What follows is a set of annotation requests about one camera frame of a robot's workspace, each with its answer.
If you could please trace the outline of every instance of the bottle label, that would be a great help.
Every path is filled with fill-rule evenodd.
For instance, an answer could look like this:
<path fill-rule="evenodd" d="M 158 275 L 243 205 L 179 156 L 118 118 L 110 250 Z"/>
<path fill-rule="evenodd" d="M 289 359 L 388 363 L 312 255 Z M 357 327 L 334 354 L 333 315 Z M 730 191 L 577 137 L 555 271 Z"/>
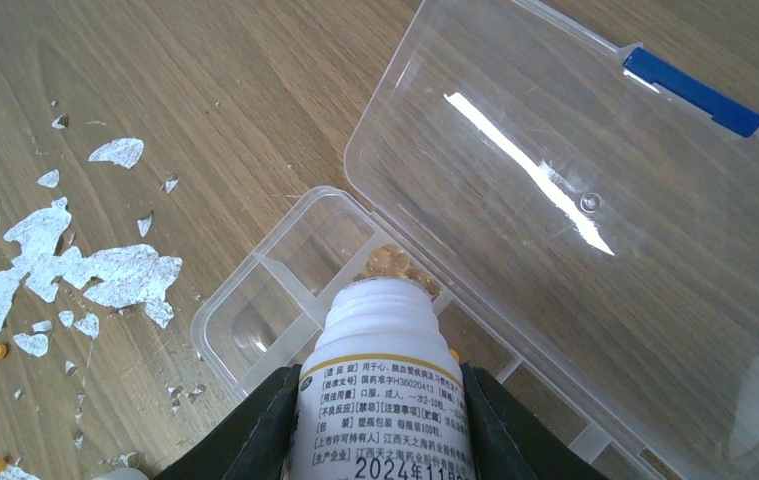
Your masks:
<path fill-rule="evenodd" d="M 472 480 L 462 385 L 389 354 L 339 357 L 303 372 L 290 480 Z"/>

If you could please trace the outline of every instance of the blue latch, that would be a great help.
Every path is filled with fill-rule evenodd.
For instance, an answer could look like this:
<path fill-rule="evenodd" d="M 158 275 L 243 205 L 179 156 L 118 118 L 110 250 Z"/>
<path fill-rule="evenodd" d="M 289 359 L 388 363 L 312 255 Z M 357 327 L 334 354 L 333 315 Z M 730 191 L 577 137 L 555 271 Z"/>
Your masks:
<path fill-rule="evenodd" d="M 623 68 L 649 84 L 657 84 L 712 116 L 712 120 L 750 137 L 759 129 L 759 113 L 689 77 L 643 48 L 626 57 Z"/>

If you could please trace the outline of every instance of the white medicine bottle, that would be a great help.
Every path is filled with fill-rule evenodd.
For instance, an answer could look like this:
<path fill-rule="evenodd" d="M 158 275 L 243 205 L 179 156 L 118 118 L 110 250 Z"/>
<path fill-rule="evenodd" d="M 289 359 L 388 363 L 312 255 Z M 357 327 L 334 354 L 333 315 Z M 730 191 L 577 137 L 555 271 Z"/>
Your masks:
<path fill-rule="evenodd" d="M 422 287 L 371 278 L 335 297 L 300 373 L 284 478 L 475 478 L 461 369 Z"/>

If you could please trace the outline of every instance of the yellow label stripe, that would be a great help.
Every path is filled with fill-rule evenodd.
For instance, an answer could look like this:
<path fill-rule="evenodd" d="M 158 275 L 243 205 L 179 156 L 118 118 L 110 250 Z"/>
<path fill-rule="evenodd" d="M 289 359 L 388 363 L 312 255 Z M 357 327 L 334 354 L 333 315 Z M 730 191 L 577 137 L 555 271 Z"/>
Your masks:
<path fill-rule="evenodd" d="M 421 367 L 432 369 L 440 373 L 441 375 L 446 376 L 447 378 L 452 380 L 453 383 L 458 385 L 459 388 L 464 390 L 464 386 L 456 379 L 456 377 L 454 377 L 453 374 L 444 370 L 443 368 L 437 365 L 433 365 L 424 360 L 420 360 L 418 358 L 406 357 L 405 355 L 394 355 L 391 353 L 360 353 L 358 355 L 345 355 L 343 357 L 337 357 L 331 360 L 326 360 L 325 362 L 318 363 L 317 365 L 311 367 L 309 371 L 303 373 L 302 376 L 300 377 L 300 383 L 302 383 L 302 381 L 305 380 L 305 377 L 320 370 L 321 368 L 326 368 L 329 365 L 334 365 L 336 363 L 354 362 L 354 361 L 360 361 L 360 360 L 395 360 L 398 362 L 406 362 L 406 363 L 413 363 L 415 365 L 420 365 Z"/>

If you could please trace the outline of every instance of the wood grain surface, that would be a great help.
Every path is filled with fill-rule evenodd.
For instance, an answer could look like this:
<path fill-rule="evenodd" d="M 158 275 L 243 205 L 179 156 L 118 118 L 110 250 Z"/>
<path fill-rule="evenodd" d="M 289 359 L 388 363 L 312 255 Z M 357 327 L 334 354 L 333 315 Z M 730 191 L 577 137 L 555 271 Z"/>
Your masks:
<path fill-rule="evenodd" d="M 759 0 L 550 4 L 615 44 L 645 42 L 759 110 Z M 84 301 L 103 319 L 96 341 L 56 327 L 43 358 L 12 345 L 0 361 L 0 455 L 22 457 L 21 467 L 40 478 L 68 479 L 104 473 L 119 455 L 139 451 L 154 473 L 234 407 L 190 345 L 199 299 L 294 196 L 316 185 L 350 188 L 344 147 L 416 8 L 416 0 L 0 1 L 0 270 L 18 254 L 2 233 L 62 195 L 73 214 L 68 235 L 75 232 L 83 253 L 139 243 L 135 219 L 154 212 L 145 243 L 184 260 L 167 294 L 176 318 L 166 329 L 141 311 L 123 316 Z M 52 129 L 64 112 L 70 127 Z M 134 169 L 86 162 L 124 136 L 146 143 Z M 54 168 L 56 189 L 35 183 Z M 167 195 L 160 187 L 172 171 L 180 181 Z M 1 339 L 11 343 L 61 310 L 78 317 L 82 304 L 63 286 L 52 304 L 21 288 Z M 489 351 L 485 363 L 502 361 L 487 335 L 459 337 L 482 344 L 460 348 L 472 361 L 477 350 Z M 589 358 L 590 368 L 610 369 Z M 65 360 L 78 371 L 65 375 Z M 205 393 L 193 403 L 180 397 L 173 411 L 167 388 L 179 385 L 204 385 Z M 524 390 L 523 376 L 509 385 L 522 399 L 541 398 Z M 569 422 L 572 432 L 577 423 Z M 608 455 L 613 472 L 629 470 Z"/>

